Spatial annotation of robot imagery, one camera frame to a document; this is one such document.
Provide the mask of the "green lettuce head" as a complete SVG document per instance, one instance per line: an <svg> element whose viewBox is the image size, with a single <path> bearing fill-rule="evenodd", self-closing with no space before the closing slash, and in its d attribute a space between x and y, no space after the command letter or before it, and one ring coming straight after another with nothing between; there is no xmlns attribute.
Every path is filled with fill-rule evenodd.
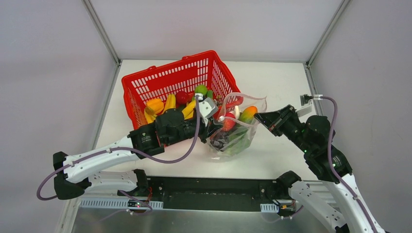
<svg viewBox="0 0 412 233"><path fill-rule="evenodd" d="M251 145L256 128L236 124L228 133L229 143L221 151L226 155L233 156Z"/></svg>

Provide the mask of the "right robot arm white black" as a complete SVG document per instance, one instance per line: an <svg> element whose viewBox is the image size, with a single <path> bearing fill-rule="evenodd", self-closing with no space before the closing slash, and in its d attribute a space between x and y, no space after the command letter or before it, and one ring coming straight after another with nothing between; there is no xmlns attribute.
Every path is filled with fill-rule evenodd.
<svg viewBox="0 0 412 233"><path fill-rule="evenodd" d="M361 197L352 168L342 152L328 141L333 132L327 117L313 115L305 123L291 105L273 112L256 113L255 119L274 136L286 136L303 153L310 171L327 188L336 202L334 209L314 194L293 171L276 180L276 194L297 200L331 233L383 233Z"/></svg>

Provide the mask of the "dark purple grape bunch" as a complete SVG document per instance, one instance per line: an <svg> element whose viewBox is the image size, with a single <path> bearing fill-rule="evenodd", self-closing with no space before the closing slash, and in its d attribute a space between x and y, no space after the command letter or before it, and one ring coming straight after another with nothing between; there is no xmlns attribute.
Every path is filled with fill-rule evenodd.
<svg viewBox="0 0 412 233"><path fill-rule="evenodd" d="M229 143L228 132L216 132L211 138L210 143L216 150L222 150Z"/></svg>

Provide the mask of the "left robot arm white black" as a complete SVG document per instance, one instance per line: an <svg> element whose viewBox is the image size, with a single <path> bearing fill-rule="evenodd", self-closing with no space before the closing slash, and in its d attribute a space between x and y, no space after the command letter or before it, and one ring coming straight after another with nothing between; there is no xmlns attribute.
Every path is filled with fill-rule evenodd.
<svg viewBox="0 0 412 233"><path fill-rule="evenodd" d="M154 122L131 131L127 136L101 149L78 155L59 151L53 155L53 167L57 172L53 179L56 196L69 200L83 195L93 182L91 175L125 162L140 159L161 160L155 156L164 153L165 147L187 139L200 139L206 143L222 123L212 117L195 115L185 119L182 112L169 109L157 116Z"/></svg>

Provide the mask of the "red apple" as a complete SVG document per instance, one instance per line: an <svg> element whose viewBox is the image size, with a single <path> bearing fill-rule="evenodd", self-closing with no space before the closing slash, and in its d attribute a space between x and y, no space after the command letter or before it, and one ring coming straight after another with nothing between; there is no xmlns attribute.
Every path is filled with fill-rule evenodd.
<svg viewBox="0 0 412 233"><path fill-rule="evenodd" d="M230 131L236 125L236 122L234 121L234 119L236 119L236 116L233 112L226 113L223 117L222 131L224 132Z"/></svg>

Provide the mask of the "red plastic shopping basket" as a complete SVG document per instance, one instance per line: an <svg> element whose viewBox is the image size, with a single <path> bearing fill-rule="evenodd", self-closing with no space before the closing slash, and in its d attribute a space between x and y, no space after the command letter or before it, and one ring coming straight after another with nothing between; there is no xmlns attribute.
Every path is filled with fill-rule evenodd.
<svg viewBox="0 0 412 233"><path fill-rule="evenodd" d="M121 83L126 112L134 129L147 123L143 111L151 99L166 101L168 94L179 91L192 97L195 87L200 84L222 99L229 93L240 91L229 68L213 50L184 56L166 65L151 66L124 76Z"/></svg>

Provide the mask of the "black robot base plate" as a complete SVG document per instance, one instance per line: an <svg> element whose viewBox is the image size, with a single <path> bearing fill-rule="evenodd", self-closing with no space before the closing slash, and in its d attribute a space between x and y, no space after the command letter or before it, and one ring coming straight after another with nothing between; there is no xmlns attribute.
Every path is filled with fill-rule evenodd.
<svg viewBox="0 0 412 233"><path fill-rule="evenodd" d="M129 195L151 194L165 209L259 212L262 204L278 207L277 201L291 200L288 189L300 180L292 171L275 180L151 176Z"/></svg>

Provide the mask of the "white garlic bulb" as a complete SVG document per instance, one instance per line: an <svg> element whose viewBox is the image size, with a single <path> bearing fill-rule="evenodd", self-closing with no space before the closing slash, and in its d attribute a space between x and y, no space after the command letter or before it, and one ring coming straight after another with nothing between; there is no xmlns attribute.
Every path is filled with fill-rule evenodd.
<svg viewBox="0 0 412 233"><path fill-rule="evenodd" d="M235 105L231 113L234 115L235 119L240 117L240 109L238 105Z"/></svg>

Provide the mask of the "orange green mango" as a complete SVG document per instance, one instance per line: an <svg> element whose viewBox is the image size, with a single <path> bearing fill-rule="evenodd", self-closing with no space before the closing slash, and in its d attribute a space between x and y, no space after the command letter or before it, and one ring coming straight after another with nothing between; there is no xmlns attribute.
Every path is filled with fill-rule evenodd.
<svg viewBox="0 0 412 233"><path fill-rule="evenodd" d="M254 115L257 112L258 112L258 109L256 106L249 106L245 108L243 112L241 112L238 120L246 124L252 124L254 120Z"/></svg>

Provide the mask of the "clear zip top bag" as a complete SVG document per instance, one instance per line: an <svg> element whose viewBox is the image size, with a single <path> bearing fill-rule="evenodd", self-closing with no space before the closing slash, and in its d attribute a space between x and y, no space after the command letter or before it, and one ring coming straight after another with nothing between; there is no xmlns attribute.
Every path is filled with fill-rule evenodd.
<svg viewBox="0 0 412 233"><path fill-rule="evenodd" d="M224 97L216 118L222 128L208 139L209 157L226 160L249 148L258 126L254 115L266 110L266 97L257 98L240 92Z"/></svg>

